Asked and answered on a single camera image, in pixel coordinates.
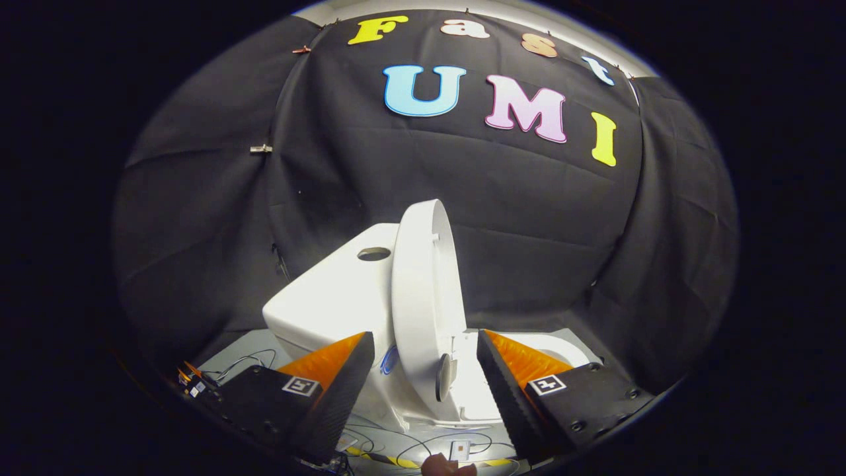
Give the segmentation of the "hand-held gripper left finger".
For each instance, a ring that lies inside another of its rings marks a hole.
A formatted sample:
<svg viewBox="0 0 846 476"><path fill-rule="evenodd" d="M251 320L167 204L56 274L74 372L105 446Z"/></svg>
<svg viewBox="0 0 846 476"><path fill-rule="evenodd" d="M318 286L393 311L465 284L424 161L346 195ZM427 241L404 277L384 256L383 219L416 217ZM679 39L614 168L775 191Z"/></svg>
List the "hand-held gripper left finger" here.
<svg viewBox="0 0 846 476"><path fill-rule="evenodd" d="M326 464L374 358L373 334L365 331L277 370L251 366L210 392L210 410L275 457Z"/></svg>

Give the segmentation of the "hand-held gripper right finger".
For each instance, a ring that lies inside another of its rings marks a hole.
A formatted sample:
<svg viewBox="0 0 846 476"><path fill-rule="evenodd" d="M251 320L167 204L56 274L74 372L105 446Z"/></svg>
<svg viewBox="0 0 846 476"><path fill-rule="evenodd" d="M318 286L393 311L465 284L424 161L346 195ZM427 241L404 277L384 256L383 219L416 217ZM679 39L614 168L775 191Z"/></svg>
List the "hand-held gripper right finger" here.
<svg viewBox="0 0 846 476"><path fill-rule="evenodd" d="M573 457L644 412L654 394L598 362L573 366L481 329L477 360L518 458Z"/></svg>

